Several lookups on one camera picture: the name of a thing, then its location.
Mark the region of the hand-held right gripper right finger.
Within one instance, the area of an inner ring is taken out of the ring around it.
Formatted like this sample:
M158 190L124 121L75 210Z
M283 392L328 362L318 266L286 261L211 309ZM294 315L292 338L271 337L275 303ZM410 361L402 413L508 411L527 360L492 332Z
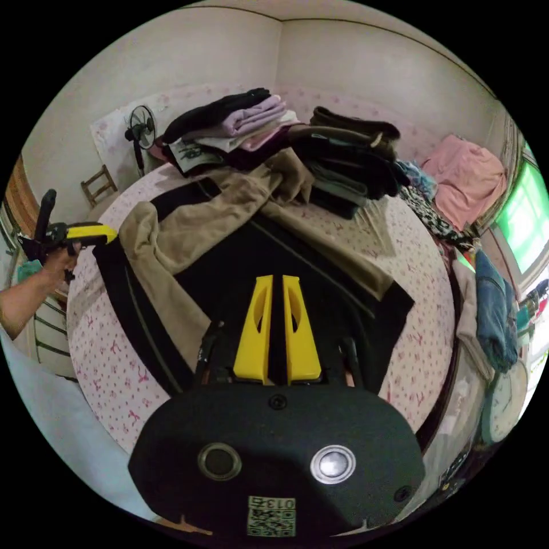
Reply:
M287 275L282 280L288 384L318 381L321 364L300 280Z

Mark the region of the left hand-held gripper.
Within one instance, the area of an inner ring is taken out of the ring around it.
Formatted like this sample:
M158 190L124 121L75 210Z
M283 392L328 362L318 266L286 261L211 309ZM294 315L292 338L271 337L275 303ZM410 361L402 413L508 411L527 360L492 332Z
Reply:
M48 255L58 249L66 249L69 257L75 257L74 244L104 245L114 241L116 230L99 222L49 225L40 236L17 234L17 241L29 261L38 261L43 267Z

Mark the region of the person's left hand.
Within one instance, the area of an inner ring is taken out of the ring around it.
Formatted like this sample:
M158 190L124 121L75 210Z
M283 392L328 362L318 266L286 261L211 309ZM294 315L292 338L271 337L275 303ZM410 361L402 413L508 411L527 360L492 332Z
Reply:
M72 273L82 245L76 242L67 248L56 249L47 255L39 272L41 285L46 294L53 293L65 283L66 273Z

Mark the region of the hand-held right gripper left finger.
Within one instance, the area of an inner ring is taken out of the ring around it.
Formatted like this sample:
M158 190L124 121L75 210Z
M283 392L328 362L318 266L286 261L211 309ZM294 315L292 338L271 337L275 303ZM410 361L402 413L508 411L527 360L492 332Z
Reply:
M239 380L268 384L273 276L256 278L246 312L233 373Z

